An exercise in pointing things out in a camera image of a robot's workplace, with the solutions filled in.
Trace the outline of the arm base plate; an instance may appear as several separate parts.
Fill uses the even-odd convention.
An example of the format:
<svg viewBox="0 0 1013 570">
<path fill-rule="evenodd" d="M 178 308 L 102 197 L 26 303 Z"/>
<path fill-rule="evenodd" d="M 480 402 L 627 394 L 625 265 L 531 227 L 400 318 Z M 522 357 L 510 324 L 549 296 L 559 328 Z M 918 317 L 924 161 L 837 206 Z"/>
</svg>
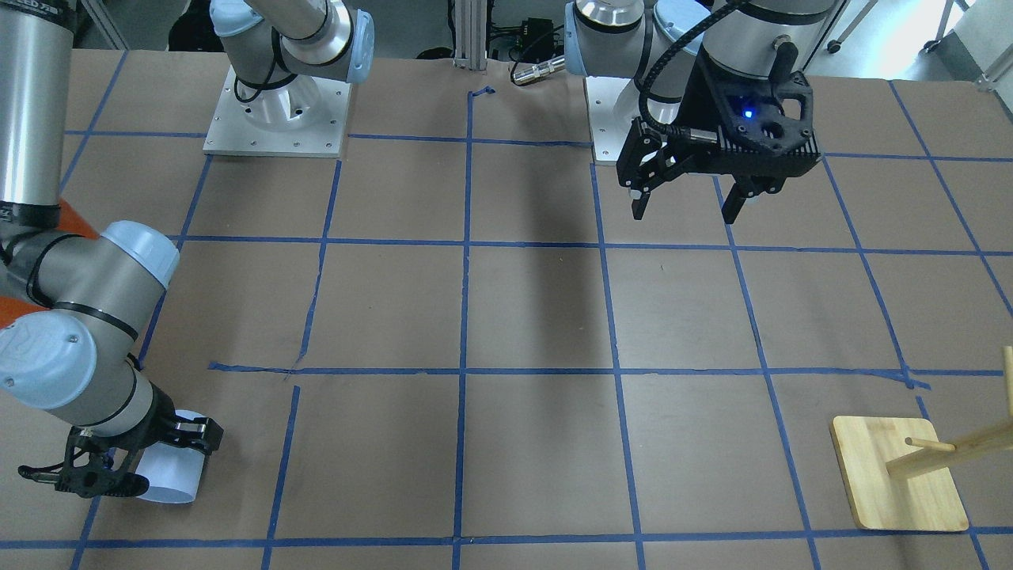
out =
<svg viewBox="0 0 1013 570">
<path fill-rule="evenodd" d="M 229 70 L 203 152 L 235 158 L 340 158 L 350 84 L 300 75 L 253 101 L 239 101 L 252 94 Z"/>
<path fill-rule="evenodd" d="M 585 79 L 585 93 L 594 162 L 615 165 L 631 124 L 641 116 L 639 91 L 630 78 L 592 76 Z"/>
</svg>

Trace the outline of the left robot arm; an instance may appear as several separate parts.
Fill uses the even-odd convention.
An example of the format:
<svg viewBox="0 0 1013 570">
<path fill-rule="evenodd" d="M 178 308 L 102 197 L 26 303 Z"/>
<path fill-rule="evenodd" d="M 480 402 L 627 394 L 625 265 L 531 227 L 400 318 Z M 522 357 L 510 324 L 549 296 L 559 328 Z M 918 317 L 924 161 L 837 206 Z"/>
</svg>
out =
<svg viewBox="0 0 1013 570">
<path fill-rule="evenodd" d="M 691 28 L 668 28 L 670 1 L 573 1 L 571 74 L 629 77 L 638 116 L 618 180 L 641 219 L 651 192 L 683 173 L 731 174 L 721 214 L 780 192 L 819 158 L 813 90 L 799 48 L 831 1 L 716 1 Z M 2 331 L 2 379 L 23 405 L 116 447 L 168 443 L 211 452 L 222 429 L 187 419 L 129 361 L 180 253 L 137 222 L 97 238 L 59 227 L 60 165 L 76 23 L 69 1 L 2 3 L 2 294 L 40 306 Z"/>
</svg>

